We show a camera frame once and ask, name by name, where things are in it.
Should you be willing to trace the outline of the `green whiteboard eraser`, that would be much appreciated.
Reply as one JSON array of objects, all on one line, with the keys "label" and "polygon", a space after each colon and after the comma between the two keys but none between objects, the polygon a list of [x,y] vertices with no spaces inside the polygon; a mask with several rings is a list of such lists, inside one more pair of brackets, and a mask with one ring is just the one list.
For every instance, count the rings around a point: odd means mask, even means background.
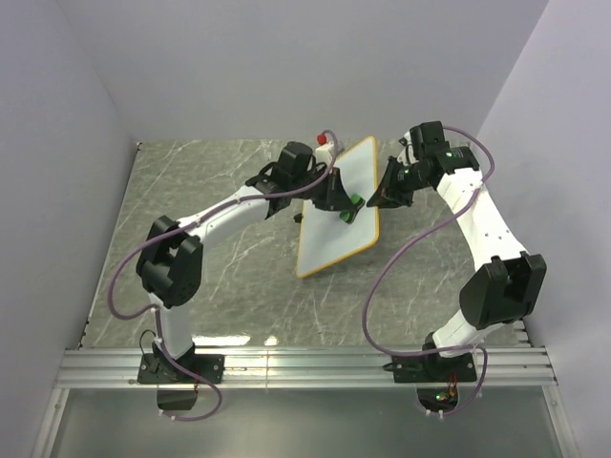
[{"label": "green whiteboard eraser", "polygon": [[340,219],[346,224],[352,224],[359,211],[365,206],[365,200],[357,193],[350,196],[351,207],[340,212]]}]

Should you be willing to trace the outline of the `yellow framed whiteboard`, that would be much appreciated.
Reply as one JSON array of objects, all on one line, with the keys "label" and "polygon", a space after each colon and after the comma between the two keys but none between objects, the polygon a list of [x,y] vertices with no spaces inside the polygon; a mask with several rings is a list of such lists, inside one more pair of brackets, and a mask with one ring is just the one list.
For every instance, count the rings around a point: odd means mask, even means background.
[{"label": "yellow framed whiteboard", "polygon": [[341,153],[335,162],[350,203],[357,211],[323,211],[303,205],[296,275],[309,277],[372,247],[379,239],[379,212],[367,201],[378,186],[378,148],[368,136]]}]

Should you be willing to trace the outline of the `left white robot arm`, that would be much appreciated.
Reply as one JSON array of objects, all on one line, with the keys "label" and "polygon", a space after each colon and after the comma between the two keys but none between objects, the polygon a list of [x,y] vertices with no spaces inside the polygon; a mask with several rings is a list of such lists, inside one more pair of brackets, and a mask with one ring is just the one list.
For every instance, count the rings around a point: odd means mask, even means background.
[{"label": "left white robot arm", "polygon": [[251,224],[270,219],[292,200],[310,201],[318,210],[351,223],[363,206],[345,190],[334,162],[342,143],[324,139],[312,149],[289,141],[279,157],[263,166],[232,196],[182,220],[157,219],[137,261],[137,274],[158,307],[159,372],[172,384],[193,372],[193,343],[185,304],[200,288],[204,255]]}]

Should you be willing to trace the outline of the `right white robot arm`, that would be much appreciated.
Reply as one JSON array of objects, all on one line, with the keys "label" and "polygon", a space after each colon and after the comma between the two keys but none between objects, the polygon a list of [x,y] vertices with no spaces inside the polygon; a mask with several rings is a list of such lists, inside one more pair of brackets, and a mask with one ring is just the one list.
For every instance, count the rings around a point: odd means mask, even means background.
[{"label": "right white robot arm", "polygon": [[399,383],[475,380],[471,352],[498,328],[530,315],[547,265],[512,234],[486,188],[473,151],[446,139],[449,126],[430,121],[401,138],[403,155],[390,157],[367,205],[378,209],[409,207],[416,192],[431,188],[451,211],[467,241],[474,274],[459,292],[459,309],[432,332],[421,351],[392,351],[386,369]]}]

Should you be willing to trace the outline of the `aluminium mounting rail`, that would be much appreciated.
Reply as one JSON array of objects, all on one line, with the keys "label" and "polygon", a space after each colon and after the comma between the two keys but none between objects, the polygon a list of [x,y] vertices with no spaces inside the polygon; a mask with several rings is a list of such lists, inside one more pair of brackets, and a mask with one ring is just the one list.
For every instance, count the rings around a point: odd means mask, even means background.
[{"label": "aluminium mounting rail", "polygon": [[[203,348],[223,354],[222,389],[408,388],[383,369],[386,355],[369,347],[229,347]],[[556,385],[557,378],[543,348],[493,347],[484,380],[488,387]],[[137,349],[82,349],[64,354],[57,388],[187,389],[185,384],[143,384],[137,380],[141,354]]]}]

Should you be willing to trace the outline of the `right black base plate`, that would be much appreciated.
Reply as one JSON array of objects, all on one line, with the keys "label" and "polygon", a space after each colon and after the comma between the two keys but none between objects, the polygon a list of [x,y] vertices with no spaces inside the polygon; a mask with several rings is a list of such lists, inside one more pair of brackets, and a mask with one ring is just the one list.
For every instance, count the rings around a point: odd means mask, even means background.
[{"label": "right black base plate", "polygon": [[474,358],[469,353],[452,358],[444,358],[438,354],[417,358],[393,356],[383,369],[390,372],[393,381],[398,384],[477,381]]}]

